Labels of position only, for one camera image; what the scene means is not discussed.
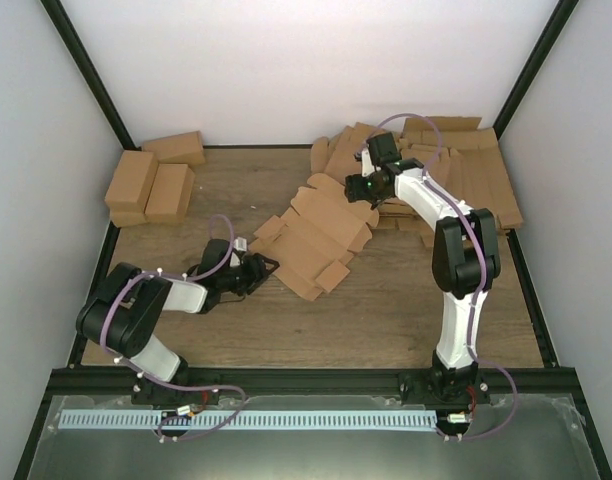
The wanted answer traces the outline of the brown cardboard box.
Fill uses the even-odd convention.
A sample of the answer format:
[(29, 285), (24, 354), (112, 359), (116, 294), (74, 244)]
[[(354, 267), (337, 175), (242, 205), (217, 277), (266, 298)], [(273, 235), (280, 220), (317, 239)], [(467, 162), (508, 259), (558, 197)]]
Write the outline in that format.
[(344, 187), (324, 173), (311, 175), (290, 206), (254, 232), (249, 250), (277, 261), (274, 275), (299, 297), (314, 301), (350, 273), (349, 262), (372, 239), (379, 213), (350, 203)]

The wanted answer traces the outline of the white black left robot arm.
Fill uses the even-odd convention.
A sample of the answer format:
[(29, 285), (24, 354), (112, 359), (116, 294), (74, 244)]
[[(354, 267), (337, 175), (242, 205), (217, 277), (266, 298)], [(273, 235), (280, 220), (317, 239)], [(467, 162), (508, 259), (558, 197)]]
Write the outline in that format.
[(187, 362), (155, 335), (164, 312), (206, 314), (232, 294), (239, 300), (255, 292), (280, 263), (247, 250), (241, 237), (211, 239), (201, 261), (182, 275), (145, 272), (117, 264), (87, 300), (76, 320), (77, 332), (155, 381), (167, 403), (190, 392)]

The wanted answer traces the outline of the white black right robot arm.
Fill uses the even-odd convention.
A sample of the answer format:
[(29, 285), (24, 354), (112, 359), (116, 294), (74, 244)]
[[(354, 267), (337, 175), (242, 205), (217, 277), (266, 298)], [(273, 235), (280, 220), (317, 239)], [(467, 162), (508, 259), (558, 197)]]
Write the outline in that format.
[(475, 384), (480, 315), (501, 271), (494, 216), (457, 200), (419, 160), (405, 160), (390, 134), (368, 139), (355, 159), (361, 172), (346, 177), (349, 202), (366, 201), (376, 208), (388, 199), (401, 200), (434, 234), (431, 267), (443, 292), (443, 317), (430, 391), (441, 402), (454, 402)]

